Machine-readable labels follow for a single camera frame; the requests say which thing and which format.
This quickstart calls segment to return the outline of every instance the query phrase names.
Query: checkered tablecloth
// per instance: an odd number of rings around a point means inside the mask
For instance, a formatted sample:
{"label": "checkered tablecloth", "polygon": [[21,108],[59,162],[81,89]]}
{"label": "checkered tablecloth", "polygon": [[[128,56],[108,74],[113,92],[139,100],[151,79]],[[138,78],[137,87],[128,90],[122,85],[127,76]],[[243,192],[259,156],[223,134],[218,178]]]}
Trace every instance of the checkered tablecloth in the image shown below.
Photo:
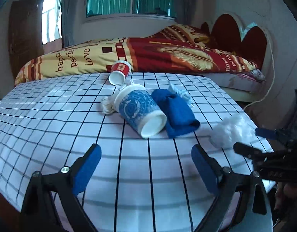
{"label": "checkered tablecloth", "polygon": [[[115,86],[108,73],[50,78],[18,85],[0,103],[0,192],[19,211],[32,173],[56,173],[93,143],[102,158],[78,198],[99,231],[191,231],[210,207],[207,191],[191,159],[200,144],[219,164],[250,174],[251,162],[232,149],[215,148],[211,128],[243,110],[212,80],[200,76],[132,73],[149,93],[171,81],[192,95],[200,121],[193,133],[168,139],[163,131],[142,139],[118,113],[100,107]],[[271,152],[265,139],[252,146]],[[272,182],[264,181],[266,189]],[[65,220],[58,195],[58,212]]]}

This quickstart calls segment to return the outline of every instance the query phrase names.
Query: blue gripper pad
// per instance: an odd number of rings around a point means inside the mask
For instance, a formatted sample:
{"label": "blue gripper pad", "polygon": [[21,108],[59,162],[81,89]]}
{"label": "blue gripper pad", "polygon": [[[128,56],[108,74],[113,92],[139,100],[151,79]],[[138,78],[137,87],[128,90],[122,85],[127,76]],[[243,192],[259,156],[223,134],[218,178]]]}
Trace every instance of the blue gripper pad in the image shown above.
{"label": "blue gripper pad", "polygon": [[267,139],[277,139],[275,131],[270,129],[256,128],[255,134],[256,136],[267,138]]}
{"label": "blue gripper pad", "polygon": [[78,196],[79,193],[83,192],[92,177],[99,161],[101,159],[101,147],[96,145],[92,153],[86,159],[84,164],[79,169],[78,173],[73,178],[72,193],[74,196]]}
{"label": "blue gripper pad", "polygon": [[212,170],[206,159],[198,151],[196,146],[193,146],[191,149],[191,158],[208,191],[215,196],[218,196],[218,177],[215,175],[214,171]]}

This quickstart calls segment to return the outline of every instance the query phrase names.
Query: blue paper cup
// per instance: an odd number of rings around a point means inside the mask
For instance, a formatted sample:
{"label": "blue paper cup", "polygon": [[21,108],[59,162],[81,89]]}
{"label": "blue paper cup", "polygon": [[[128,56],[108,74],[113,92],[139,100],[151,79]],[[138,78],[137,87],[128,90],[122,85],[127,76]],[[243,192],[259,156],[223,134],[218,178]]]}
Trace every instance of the blue paper cup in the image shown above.
{"label": "blue paper cup", "polygon": [[121,90],[114,100],[114,107],[142,138],[156,135],[167,122],[167,116],[139,84]]}

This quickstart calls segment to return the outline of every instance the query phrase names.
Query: paper cup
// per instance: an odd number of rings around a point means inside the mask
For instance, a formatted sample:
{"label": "paper cup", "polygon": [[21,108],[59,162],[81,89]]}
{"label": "paper cup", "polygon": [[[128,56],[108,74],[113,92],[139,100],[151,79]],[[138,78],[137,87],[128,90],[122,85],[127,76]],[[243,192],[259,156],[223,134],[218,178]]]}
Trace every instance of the paper cup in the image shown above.
{"label": "paper cup", "polygon": [[119,60],[112,65],[109,81],[113,85],[122,85],[131,72],[131,65],[126,61]]}
{"label": "paper cup", "polygon": [[114,100],[114,107],[142,138],[156,135],[167,122],[167,116],[139,84],[121,90]]}

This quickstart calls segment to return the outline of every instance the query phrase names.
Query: silver bolt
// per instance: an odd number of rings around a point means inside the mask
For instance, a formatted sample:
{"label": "silver bolt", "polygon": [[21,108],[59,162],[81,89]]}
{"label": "silver bolt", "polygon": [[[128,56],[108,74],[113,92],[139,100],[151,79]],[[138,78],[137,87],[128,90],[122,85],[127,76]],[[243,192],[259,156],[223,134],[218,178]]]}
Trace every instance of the silver bolt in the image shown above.
{"label": "silver bolt", "polygon": [[229,167],[223,167],[223,171],[225,173],[231,173],[231,169]]}
{"label": "silver bolt", "polygon": [[60,171],[61,171],[62,173],[68,173],[69,170],[70,170],[69,167],[63,167]]}
{"label": "silver bolt", "polygon": [[40,172],[39,171],[36,171],[32,174],[33,177],[38,177],[40,175]]}
{"label": "silver bolt", "polygon": [[256,178],[258,178],[258,177],[260,176],[259,173],[258,173],[257,171],[254,171],[252,174],[253,174],[253,176],[256,177]]}

